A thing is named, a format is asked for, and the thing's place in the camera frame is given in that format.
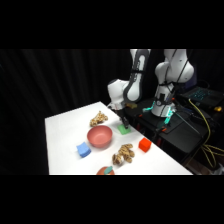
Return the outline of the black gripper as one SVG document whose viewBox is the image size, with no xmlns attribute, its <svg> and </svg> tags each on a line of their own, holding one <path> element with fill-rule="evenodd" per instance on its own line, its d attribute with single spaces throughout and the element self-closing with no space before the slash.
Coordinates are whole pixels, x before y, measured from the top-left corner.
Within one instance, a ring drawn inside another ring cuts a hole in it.
<svg viewBox="0 0 224 224">
<path fill-rule="evenodd" d="M 114 111 L 116 114 L 120 117 L 122 126 L 125 127 L 126 129 L 129 127 L 129 122 L 127 120 L 126 112 L 125 110 L 127 109 L 127 104 L 126 103 L 115 103 L 114 104 Z"/>
</svg>

